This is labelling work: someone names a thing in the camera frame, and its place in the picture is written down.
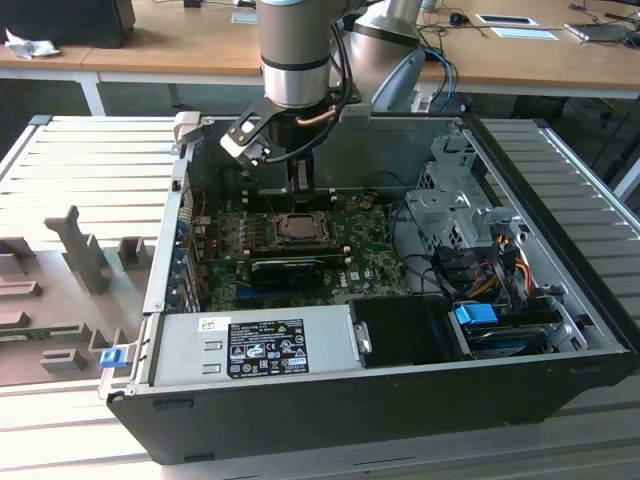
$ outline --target floor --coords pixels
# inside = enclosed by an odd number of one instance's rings
[[[168,88],[161,84],[103,84],[100,86],[105,105],[111,115],[174,115],[180,110],[198,110],[212,114],[239,114],[262,95],[261,87],[180,85],[183,106],[171,106]],[[457,95],[449,112],[462,103],[482,117],[509,118],[516,97],[508,95]],[[556,105],[554,99],[536,99],[529,110],[543,116]],[[633,101],[570,99],[562,115],[552,122],[556,132],[587,163],[591,163],[604,140],[618,126]],[[604,122],[603,113],[611,113]],[[89,111],[79,85],[72,82],[0,80],[0,158],[13,144],[28,120],[35,114],[88,115]],[[603,175],[614,156],[636,133],[640,125],[637,108],[603,152],[596,172]],[[632,159],[640,157],[640,149]],[[632,208],[640,207],[640,192],[629,199]]]

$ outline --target copper pipe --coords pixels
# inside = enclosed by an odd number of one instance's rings
[[[336,111],[335,109],[332,108],[331,110],[327,110],[326,112],[321,113],[320,115],[316,115],[315,117],[312,117],[312,118],[298,117],[296,118],[296,123],[301,127],[312,127],[326,120],[330,120],[331,118],[335,117],[335,115],[336,115]]]

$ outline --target blue drive latch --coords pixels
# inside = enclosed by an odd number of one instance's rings
[[[496,312],[488,303],[465,303],[455,310],[460,325],[479,323],[498,323]]]
[[[100,356],[102,368],[126,368],[128,346],[118,346],[103,350]]]

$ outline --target headphones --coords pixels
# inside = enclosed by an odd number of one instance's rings
[[[469,17],[463,13],[454,12],[451,14],[451,17],[449,17],[449,23],[454,27],[460,27],[465,23],[469,23]]]

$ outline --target green motherboard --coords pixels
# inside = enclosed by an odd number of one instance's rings
[[[278,232],[282,218],[305,215],[283,213],[269,207],[266,212],[255,212],[243,208],[241,203],[226,202],[210,212],[212,224],[200,262],[205,284],[203,293],[208,300],[203,302],[206,310],[338,305],[368,295],[408,293],[403,269],[388,242],[389,220],[381,205],[367,199],[363,201],[362,194],[338,195],[331,209],[306,214],[321,221],[320,241],[341,249],[339,255],[317,253],[313,249],[303,254],[298,248],[295,254],[283,252],[282,256],[256,258],[256,252],[277,244],[284,235]],[[343,253],[345,246],[348,254]],[[331,265],[325,259],[331,259]],[[322,278],[313,288],[259,292],[251,284],[251,269],[256,262],[296,261],[322,265],[316,272]]]

